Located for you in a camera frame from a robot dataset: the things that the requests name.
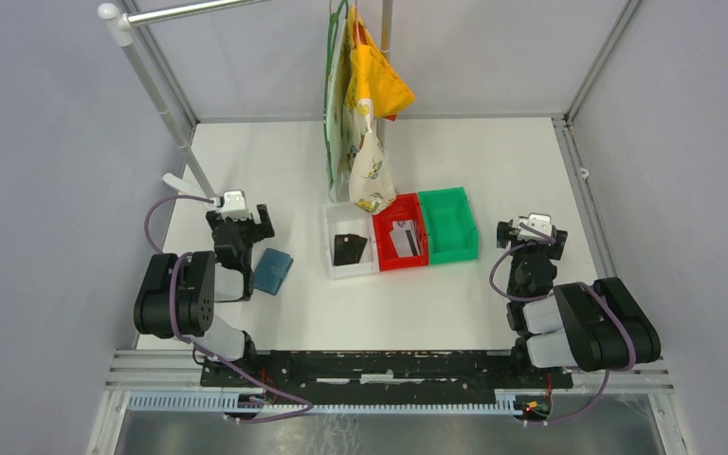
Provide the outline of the blue card holder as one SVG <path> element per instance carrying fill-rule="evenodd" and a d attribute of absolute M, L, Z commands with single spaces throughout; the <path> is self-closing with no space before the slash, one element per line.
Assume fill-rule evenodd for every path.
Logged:
<path fill-rule="evenodd" d="M 254 269 L 254 288 L 277 296 L 293 263 L 288 253 L 268 247 Z"/>

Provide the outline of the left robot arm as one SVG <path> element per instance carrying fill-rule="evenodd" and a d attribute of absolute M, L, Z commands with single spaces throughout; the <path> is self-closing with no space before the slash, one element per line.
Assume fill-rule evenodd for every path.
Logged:
<path fill-rule="evenodd" d="M 236 221 L 215 212 L 207 214 L 213 250 L 190 256 L 153 255 L 133 310 L 140 334 L 176 338 L 201 348 L 207 356 L 224 358 L 224 374 L 242 387 L 258 378 L 260 361 L 251 335 L 216 315 L 216 267 L 220 265 L 241 279 L 238 301 L 251 299 L 253 246 L 275 236 L 267 206 L 259 204 L 256 209 L 259 221 L 252 216 Z"/>

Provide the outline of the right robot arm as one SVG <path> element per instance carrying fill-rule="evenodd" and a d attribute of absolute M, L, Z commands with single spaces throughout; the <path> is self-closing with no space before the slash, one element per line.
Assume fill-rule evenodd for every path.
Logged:
<path fill-rule="evenodd" d="M 519 335 L 509 362 L 512 379 L 533 387 L 548 369 L 629 371 L 660 359 L 662 343 L 636 299 L 618 277 L 592 283 L 555 283 L 568 239 L 550 216 L 530 213 L 497 225 L 510 267 L 505 287 L 507 322 Z"/>

